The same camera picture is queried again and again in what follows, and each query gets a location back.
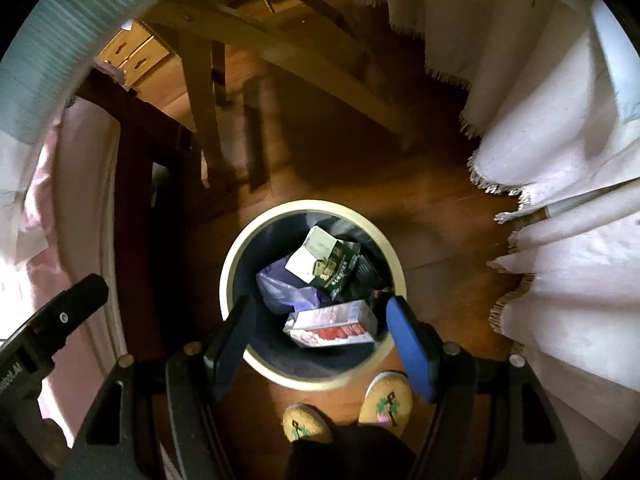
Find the green cream small box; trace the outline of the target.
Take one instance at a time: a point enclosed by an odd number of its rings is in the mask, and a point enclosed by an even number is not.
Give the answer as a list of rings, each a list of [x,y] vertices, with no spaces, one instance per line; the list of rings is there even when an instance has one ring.
[[[359,243],[340,240],[320,226],[313,226],[303,245],[288,257],[285,269],[335,300],[355,271],[359,257]]]

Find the patterned tablecloth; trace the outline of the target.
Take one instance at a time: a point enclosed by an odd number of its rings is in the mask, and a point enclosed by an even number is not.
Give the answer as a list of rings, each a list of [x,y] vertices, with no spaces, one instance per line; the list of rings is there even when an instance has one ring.
[[[1,325],[15,330],[32,314],[18,244],[34,258],[47,244],[24,211],[42,144],[67,99],[85,84],[104,95],[89,70],[128,18],[160,0],[39,0],[1,61]]]

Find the red white carton box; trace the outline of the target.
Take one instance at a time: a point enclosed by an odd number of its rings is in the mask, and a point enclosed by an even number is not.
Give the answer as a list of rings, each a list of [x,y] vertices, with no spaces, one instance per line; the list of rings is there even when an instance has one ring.
[[[372,344],[378,320],[364,300],[291,313],[283,333],[303,348]]]

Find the left yellow slipper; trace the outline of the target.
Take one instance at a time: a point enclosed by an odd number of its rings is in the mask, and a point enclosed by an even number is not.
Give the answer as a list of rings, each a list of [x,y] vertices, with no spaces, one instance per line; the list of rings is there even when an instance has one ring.
[[[290,442],[330,443],[333,440],[332,431],[323,416],[303,403],[286,408],[282,415],[282,428]]]

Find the purple plastic bag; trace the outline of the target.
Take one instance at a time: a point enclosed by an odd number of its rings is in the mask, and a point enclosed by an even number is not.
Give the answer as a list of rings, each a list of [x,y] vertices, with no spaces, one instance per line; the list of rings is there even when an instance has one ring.
[[[289,314],[329,306],[331,299],[286,270],[287,262],[288,258],[281,258],[256,274],[266,307],[275,314]]]

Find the blue trash bin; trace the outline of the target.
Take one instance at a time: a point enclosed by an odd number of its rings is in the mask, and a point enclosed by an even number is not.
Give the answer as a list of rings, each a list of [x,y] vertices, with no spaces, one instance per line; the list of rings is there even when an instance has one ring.
[[[252,220],[224,259],[223,316],[248,301],[256,322],[243,358],[276,384],[343,387],[394,348],[386,304],[407,292],[398,255],[362,214],[326,200],[294,200]]]

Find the white floral curtain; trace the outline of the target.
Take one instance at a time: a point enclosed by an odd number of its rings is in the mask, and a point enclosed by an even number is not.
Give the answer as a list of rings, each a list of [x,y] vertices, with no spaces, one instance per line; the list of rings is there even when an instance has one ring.
[[[367,0],[424,41],[434,79],[469,94],[472,182],[521,275],[491,311],[544,388],[608,436],[639,422],[639,58],[602,0]]]

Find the wooden desk with drawers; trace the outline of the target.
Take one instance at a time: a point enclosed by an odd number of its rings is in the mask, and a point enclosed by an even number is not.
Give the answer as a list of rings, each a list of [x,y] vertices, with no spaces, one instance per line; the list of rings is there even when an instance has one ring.
[[[130,89],[173,54],[147,27],[129,20],[98,54],[98,59],[122,86]]]

